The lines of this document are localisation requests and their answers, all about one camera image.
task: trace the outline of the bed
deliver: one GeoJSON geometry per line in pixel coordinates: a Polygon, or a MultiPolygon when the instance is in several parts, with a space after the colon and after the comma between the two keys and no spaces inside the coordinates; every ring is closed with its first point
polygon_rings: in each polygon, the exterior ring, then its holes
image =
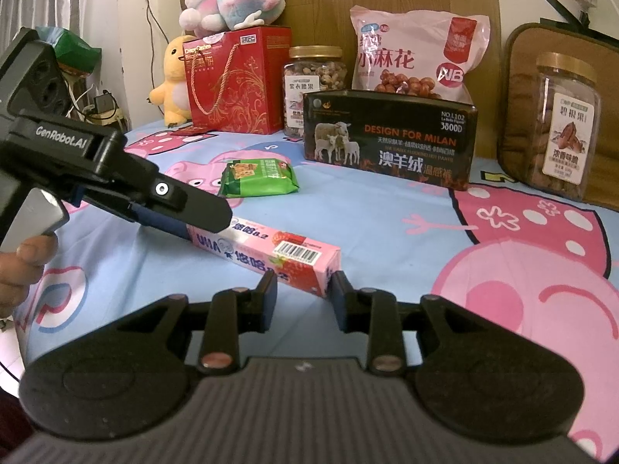
{"type": "MultiPolygon", "coordinates": [[[[468,191],[451,192],[306,161],[303,143],[282,133],[179,136],[154,124],[128,139],[127,151],[209,192],[228,159],[290,162],[298,193],[234,200],[234,215],[340,246],[357,288],[407,302],[440,294],[563,355],[586,385],[571,436],[598,459],[619,446],[617,213],[512,183],[489,159],[475,160],[468,191]]],[[[207,301],[260,277],[90,205],[70,216],[58,255],[14,316],[26,364],[167,294],[207,301]]],[[[415,337],[406,340],[409,363],[419,363],[415,337]]],[[[241,338],[245,357],[362,361],[365,347],[366,337],[338,331],[329,302],[282,284],[270,331],[241,338]]]]}

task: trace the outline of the red gift box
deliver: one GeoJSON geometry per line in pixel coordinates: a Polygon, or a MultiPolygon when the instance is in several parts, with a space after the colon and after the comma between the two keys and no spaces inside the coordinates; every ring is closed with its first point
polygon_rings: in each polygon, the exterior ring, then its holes
{"type": "Polygon", "coordinates": [[[282,69],[289,27],[257,26],[185,43],[197,130],[273,134],[284,126],[282,69]]]}

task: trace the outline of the yellow plush duck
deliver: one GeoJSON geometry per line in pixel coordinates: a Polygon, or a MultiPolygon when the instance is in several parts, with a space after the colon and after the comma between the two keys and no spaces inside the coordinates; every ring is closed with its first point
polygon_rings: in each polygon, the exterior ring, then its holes
{"type": "Polygon", "coordinates": [[[163,58],[165,81],[150,92],[149,101],[163,104],[165,125],[174,127],[191,120],[190,99],[185,77],[183,44],[196,40],[195,36],[179,36],[169,43],[163,58]]]}

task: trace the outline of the pink box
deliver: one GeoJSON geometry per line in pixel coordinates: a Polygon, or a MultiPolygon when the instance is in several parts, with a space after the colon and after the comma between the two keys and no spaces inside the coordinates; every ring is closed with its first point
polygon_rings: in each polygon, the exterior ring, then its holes
{"type": "Polygon", "coordinates": [[[254,272],[271,268],[281,282],[318,296],[326,296],[331,274],[341,269],[338,247],[243,218],[232,218],[218,234],[190,225],[187,229],[195,246],[254,272]]]}

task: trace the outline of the nut jar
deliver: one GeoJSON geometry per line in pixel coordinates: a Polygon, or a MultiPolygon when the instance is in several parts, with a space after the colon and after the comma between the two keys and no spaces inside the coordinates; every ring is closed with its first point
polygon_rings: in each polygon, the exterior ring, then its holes
{"type": "Polygon", "coordinates": [[[597,75],[588,63],[555,52],[540,55],[537,69],[537,118],[525,159],[527,182],[580,201],[600,125],[597,75]]]}
{"type": "Polygon", "coordinates": [[[302,137],[303,94],[344,89],[347,71],[340,47],[293,47],[290,59],[284,66],[284,132],[302,137]]]}

